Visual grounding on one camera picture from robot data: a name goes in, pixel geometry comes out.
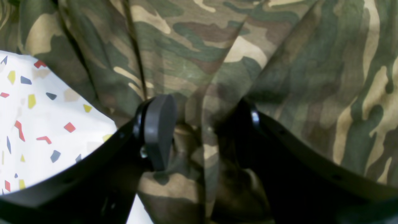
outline camouflage fabric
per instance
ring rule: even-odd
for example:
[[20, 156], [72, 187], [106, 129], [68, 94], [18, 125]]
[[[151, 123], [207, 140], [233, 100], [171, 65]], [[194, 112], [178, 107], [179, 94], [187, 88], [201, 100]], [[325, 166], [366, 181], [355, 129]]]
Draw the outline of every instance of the camouflage fabric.
[[139, 186], [156, 224], [270, 219], [256, 175], [237, 166], [233, 142], [217, 132], [244, 96], [325, 158], [398, 187], [396, 0], [0, 7], [0, 49], [42, 60], [119, 126], [144, 99], [174, 94], [170, 167]]

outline hole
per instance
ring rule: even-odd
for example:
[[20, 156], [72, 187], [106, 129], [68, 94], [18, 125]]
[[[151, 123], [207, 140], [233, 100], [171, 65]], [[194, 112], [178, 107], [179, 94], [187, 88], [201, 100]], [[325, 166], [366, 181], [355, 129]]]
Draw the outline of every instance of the hole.
[[332, 175], [332, 178], [337, 181], [341, 181], [343, 179], [340, 175], [337, 175], [337, 174]]
[[72, 183], [74, 181], [74, 178], [66, 178], [65, 180], [64, 180], [64, 184], [70, 184], [70, 183]]

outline camouflage shirt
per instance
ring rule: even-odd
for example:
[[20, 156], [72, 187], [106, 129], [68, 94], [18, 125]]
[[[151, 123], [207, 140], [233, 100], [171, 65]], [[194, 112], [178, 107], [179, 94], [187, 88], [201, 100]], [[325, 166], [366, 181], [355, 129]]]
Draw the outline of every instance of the camouflage shirt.
[[398, 187], [396, 0], [2, 0], [0, 49], [32, 55], [117, 125], [158, 94], [179, 120], [139, 195], [156, 224], [269, 218], [217, 128], [244, 96], [335, 164]]

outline confetti print fabric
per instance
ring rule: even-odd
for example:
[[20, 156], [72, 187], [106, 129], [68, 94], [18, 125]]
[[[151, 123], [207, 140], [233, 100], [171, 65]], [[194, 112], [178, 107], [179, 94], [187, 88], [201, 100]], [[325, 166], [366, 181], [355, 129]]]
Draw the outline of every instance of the confetti print fabric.
[[12, 193], [84, 159], [116, 132], [114, 122], [45, 63], [0, 51], [0, 188]]

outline yellow confetti shape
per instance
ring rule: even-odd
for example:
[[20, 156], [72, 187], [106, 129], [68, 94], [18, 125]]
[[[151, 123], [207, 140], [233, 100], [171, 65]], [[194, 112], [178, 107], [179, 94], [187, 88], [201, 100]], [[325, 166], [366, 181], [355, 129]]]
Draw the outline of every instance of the yellow confetti shape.
[[89, 105], [85, 105], [85, 104], [83, 104], [83, 107], [84, 107], [84, 110], [86, 113], [90, 113], [92, 107], [90, 107]]
[[15, 71], [10, 71], [10, 73], [7, 76], [7, 78], [11, 82], [11, 84], [14, 85], [14, 82], [15, 82]]
[[27, 106], [29, 109], [32, 109], [36, 105], [36, 97], [34, 94], [31, 94], [27, 97]]
[[105, 135], [102, 137], [103, 141], [106, 142], [112, 135]]
[[25, 181], [24, 180], [20, 180], [20, 190], [25, 189]]

